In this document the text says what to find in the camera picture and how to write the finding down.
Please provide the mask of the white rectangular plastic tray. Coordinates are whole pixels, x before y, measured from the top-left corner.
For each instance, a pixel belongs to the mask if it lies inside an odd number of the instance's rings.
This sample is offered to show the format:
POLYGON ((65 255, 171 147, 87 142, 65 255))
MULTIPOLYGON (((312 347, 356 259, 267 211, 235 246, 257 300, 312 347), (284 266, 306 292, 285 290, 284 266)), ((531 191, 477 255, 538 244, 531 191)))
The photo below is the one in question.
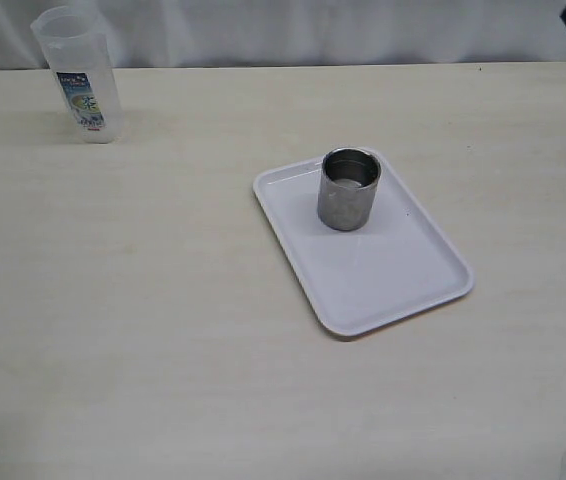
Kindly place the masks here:
POLYGON ((474 275, 449 237, 378 151, 381 175, 368 222, 351 232, 317 213, 322 160, 264 171, 254 194, 319 323, 358 337, 456 301, 474 275))

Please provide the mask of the white backdrop curtain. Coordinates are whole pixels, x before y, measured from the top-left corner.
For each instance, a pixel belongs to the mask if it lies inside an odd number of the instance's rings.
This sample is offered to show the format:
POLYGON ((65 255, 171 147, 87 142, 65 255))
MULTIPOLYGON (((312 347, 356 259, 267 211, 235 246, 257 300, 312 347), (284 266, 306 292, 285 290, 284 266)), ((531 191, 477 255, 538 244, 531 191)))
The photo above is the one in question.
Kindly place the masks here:
POLYGON ((566 61, 563 1, 84 1, 123 68, 566 61))

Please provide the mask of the clear plastic water pitcher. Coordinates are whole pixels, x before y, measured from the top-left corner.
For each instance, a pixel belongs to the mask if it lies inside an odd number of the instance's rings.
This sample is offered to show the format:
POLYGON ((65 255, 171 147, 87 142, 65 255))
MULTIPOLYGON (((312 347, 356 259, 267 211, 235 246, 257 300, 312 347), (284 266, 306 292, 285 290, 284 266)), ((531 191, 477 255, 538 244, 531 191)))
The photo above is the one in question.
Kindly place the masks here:
POLYGON ((41 13, 30 28, 82 140, 115 141, 123 110, 98 14, 77 3, 57 6, 41 13))

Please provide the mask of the stainless steel cup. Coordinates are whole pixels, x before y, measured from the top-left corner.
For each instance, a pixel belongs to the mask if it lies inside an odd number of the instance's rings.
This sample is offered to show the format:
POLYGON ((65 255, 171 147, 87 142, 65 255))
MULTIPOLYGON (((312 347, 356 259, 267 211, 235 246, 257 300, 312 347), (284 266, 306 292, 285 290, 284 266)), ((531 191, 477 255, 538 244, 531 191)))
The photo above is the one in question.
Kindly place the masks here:
POLYGON ((343 147, 322 159, 317 214, 327 227, 349 232, 368 221, 382 167, 371 152, 343 147))

